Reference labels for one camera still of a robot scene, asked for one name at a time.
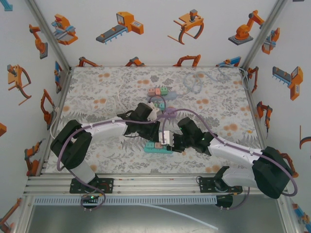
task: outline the floral tablecloth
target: floral tablecloth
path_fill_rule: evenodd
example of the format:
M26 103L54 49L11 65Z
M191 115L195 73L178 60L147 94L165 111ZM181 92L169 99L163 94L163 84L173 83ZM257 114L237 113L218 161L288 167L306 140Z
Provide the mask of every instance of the floral tablecloth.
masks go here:
M259 148L241 75L234 68L222 68L222 71L228 77L220 74L216 67L77 67L57 131L72 119L92 123L134 110L138 103L147 102L149 88L167 86L178 94L175 100L167 102L169 107L194 110L219 136ZM194 82L196 86L186 94L184 83L192 87ZM118 91L124 106L118 100ZM178 113L165 128L180 133L177 123L184 117L190 117L206 131L204 125L187 112ZM145 153L145 144L146 140L140 137L113 137L91 144L86 161L97 173L214 173L222 166L237 167L228 160L199 154L193 149L169 155ZM57 157L51 152L45 172L58 172L56 161Z

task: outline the teal toy block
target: teal toy block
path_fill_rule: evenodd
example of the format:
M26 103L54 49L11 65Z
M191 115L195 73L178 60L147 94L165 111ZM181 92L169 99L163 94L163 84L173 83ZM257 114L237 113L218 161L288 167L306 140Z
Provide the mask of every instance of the teal toy block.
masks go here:
M167 87L161 87L160 91L161 91L161 95L162 96L165 96L165 95L167 95L169 93Z
M160 104L159 104L159 109L160 109L161 111L164 111L164 109L165 109L164 103L160 103Z
M145 145L145 148L148 148L148 149L155 148L155 143L154 142L147 142Z
M146 153L156 153L156 154L173 154L173 151L167 150L166 148L157 149L157 148L144 148L144 152Z

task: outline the white cable tray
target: white cable tray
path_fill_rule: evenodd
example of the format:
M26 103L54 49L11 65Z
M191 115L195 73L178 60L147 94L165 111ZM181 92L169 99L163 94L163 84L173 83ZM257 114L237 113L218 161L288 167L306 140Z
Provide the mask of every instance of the white cable tray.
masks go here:
M202 196L106 196L104 205L214 205L217 204L215 195ZM103 197L84 203L84 206L102 202ZM80 205L81 197L39 196L35 198L34 205Z

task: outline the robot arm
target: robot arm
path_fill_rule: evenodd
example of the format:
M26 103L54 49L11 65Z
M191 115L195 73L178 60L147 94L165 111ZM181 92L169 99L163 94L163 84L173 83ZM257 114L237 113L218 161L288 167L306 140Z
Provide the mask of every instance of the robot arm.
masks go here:
M227 142L225 139L214 138L209 132L202 132L189 117L178 122L182 134L164 131L164 142L162 133L158 134L160 122L138 124L129 121L145 121L152 113L152 108L147 104L140 103L135 111L129 116L120 114L106 122L80 124L76 120L68 122L60 134L51 144L51 150L57 157L63 148L65 141L78 131L73 137L74 142L69 141L62 154L61 162L64 167L71 170L83 182L96 187L97 176L84 161L86 152L91 142L105 140L112 136L127 135L137 132L139 136L168 145L167 148L176 152L183 152L186 148L194 148L199 153L209 156L218 156L233 161L244 168L222 167L214 177L217 190L225 192L233 186L248 186L258 188L264 194L277 199L286 187L289 177L275 164L257 155L263 154L284 167L291 175L291 169L283 160L277 150L267 147L264 150L251 149L241 145Z

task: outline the metal floor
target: metal floor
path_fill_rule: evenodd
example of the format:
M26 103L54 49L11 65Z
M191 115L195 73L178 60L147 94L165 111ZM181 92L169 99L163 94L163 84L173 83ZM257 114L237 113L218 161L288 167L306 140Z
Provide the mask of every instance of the metal floor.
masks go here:
M234 199L238 204L243 196ZM79 206L35 206L29 233L283 233L277 201L251 195L247 204L234 211L214 205L167 205L210 225L145 206L103 206L93 213Z

